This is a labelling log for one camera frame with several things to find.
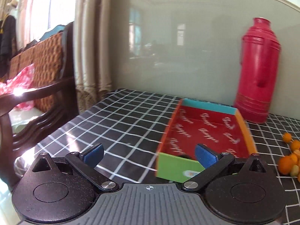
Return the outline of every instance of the cardboard box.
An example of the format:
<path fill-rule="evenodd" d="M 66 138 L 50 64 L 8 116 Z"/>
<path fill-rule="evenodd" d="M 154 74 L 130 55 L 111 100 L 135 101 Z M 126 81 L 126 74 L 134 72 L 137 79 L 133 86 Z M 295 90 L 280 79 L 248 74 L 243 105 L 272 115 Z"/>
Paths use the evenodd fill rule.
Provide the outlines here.
<path fill-rule="evenodd" d="M 195 146 L 248 158 L 257 149 L 238 109 L 183 99 L 172 114 L 158 146 L 156 176 L 183 183 L 204 170 Z"/>

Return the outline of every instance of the wooden frame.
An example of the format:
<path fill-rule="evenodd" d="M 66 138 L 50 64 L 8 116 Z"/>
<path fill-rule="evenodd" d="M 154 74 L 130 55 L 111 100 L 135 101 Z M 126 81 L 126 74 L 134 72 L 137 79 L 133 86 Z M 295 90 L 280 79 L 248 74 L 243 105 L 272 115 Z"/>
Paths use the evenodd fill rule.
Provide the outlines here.
<path fill-rule="evenodd" d="M 56 129 L 78 115 L 73 70 L 73 22 L 62 35 L 62 69 L 55 82 L 38 89 L 26 90 L 22 95 L 0 96 L 0 178 L 12 191 L 20 178 L 14 171 L 15 159 L 34 147 Z M 8 113 L 19 103 L 54 95 L 54 106 L 46 113 L 29 122 L 18 134 L 13 134 Z"/>

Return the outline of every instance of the hanging clothes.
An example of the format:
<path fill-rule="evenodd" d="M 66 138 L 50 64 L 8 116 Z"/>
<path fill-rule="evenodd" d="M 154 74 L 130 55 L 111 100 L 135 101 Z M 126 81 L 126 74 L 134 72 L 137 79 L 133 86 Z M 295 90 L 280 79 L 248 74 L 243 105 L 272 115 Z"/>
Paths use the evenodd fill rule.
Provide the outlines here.
<path fill-rule="evenodd" d="M 0 28 L 2 28 L 3 20 L 0 20 Z M 0 46 L 2 41 L 2 34 L 0 33 Z"/>
<path fill-rule="evenodd" d="M 16 19 L 12 15 L 5 17 L 0 28 L 0 77 L 9 71 L 9 62 L 17 54 Z"/>

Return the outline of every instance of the green box side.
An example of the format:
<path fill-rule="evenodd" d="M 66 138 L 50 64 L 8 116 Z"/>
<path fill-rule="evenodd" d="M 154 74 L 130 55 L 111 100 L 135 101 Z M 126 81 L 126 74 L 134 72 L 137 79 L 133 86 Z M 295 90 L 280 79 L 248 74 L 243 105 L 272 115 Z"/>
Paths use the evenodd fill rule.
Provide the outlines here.
<path fill-rule="evenodd" d="M 158 154 L 156 176 L 162 179 L 184 183 L 193 174 L 202 172 L 205 168 L 198 162 L 163 152 Z"/>

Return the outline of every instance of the window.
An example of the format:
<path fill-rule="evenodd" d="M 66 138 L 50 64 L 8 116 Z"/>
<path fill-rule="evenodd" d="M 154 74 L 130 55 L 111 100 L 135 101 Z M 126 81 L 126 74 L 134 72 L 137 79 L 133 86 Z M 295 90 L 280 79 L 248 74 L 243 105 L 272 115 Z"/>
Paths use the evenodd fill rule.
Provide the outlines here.
<path fill-rule="evenodd" d="M 129 51 L 135 56 L 140 55 L 141 50 L 141 14 L 135 8 L 130 8 L 129 14 Z"/>
<path fill-rule="evenodd" d="M 76 0 L 33 0 L 30 39 L 41 37 L 57 25 L 67 25 L 75 18 Z"/>
<path fill-rule="evenodd" d="M 183 46 L 185 43 L 185 24 L 177 26 L 177 45 Z"/>

